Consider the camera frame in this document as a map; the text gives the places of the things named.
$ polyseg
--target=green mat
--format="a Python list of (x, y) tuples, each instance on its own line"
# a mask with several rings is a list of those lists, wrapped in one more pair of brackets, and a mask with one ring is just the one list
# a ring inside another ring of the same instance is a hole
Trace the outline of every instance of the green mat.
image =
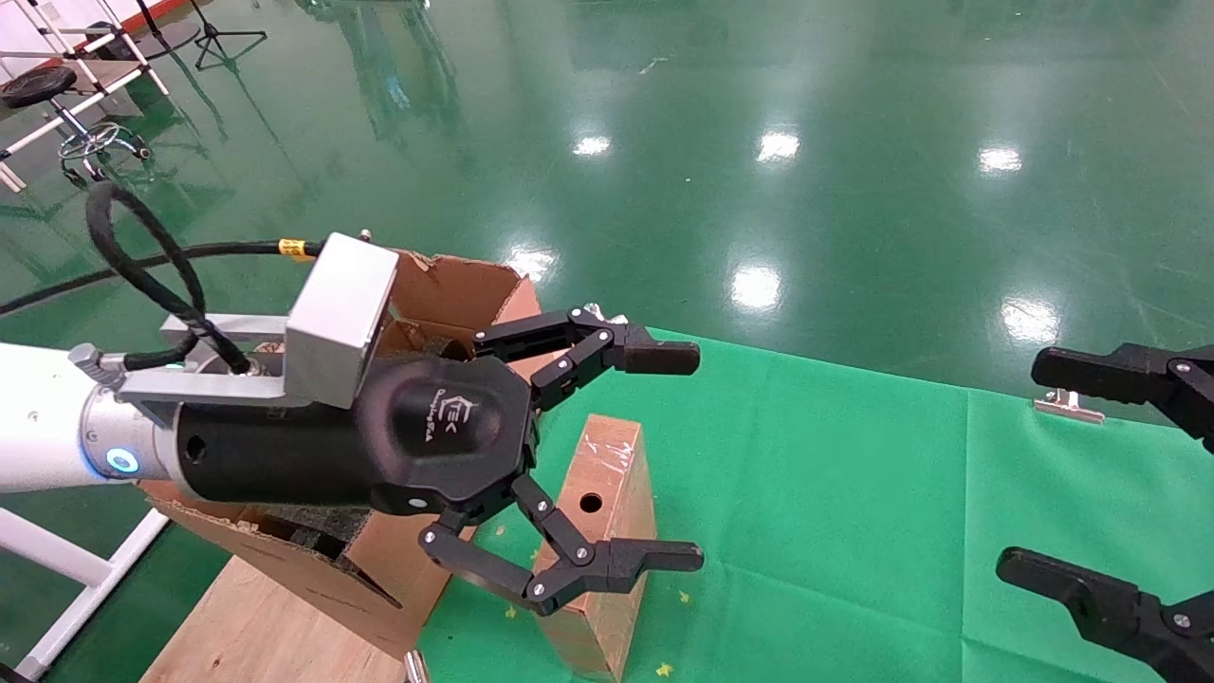
[[(1002, 584), (999, 552), (1165, 601), (1214, 588), (1214, 462), (1179, 431), (698, 341), (694, 377), (605, 376), (543, 426), (556, 495), (588, 414), (641, 422), (659, 535), (705, 552), (698, 574), (651, 575), (625, 681), (1153, 682)], [(539, 546), (514, 510), (483, 531), (523, 565)], [(573, 678), (507, 607), (452, 582), (419, 645), (435, 681)]]

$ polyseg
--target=black stool seat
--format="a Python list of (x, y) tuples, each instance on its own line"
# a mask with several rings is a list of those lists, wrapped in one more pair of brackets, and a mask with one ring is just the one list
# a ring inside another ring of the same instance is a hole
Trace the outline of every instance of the black stool seat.
[(75, 85), (75, 79), (76, 73), (64, 66), (25, 72), (0, 87), (0, 102), (10, 109), (46, 102)]

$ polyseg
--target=hole in wooden block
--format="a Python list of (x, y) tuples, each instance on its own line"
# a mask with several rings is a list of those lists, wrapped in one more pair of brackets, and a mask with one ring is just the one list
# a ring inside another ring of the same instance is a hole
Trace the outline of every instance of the hole in wooden block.
[(578, 502), (578, 507), (582, 508), (584, 513), (596, 513), (603, 510), (603, 500), (599, 494), (586, 494)]

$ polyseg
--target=blue indicator light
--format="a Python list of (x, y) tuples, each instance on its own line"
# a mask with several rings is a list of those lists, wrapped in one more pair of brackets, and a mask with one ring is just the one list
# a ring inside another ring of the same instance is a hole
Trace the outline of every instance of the blue indicator light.
[(140, 462), (126, 449), (110, 449), (106, 451), (106, 462), (109, 463), (109, 467), (125, 474), (140, 471)]

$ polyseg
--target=stool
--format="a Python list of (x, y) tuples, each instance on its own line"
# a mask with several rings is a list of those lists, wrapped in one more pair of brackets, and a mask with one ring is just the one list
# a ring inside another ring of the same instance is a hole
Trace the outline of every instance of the stool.
[(39, 102), (47, 102), (55, 108), (55, 113), (73, 131), (72, 136), (59, 144), (59, 170), (75, 184), (84, 184), (85, 181), (75, 169), (68, 166), (68, 161), (79, 160), (89, 176), (101, 182), (106, 180), (106, 173), (100, 166), (93, 167), (89, 163), (89, 156), (96, 155), (98, 161), (104, 161), (109, 155), (106, 148), (112, 144), (127, 149), (137, 159), (149, 159), (152, 149), (148, 149), (143, 138), (131, 132), (130, 129), (108, 121), (85, 127), (80, 119), (55, 99), (57, 95), (62, 95), (75, 85), (75, 81), (76, 72), (69, 67), (38, 68), (0, 87), (0, 101), (11, 109), (29, 107)]

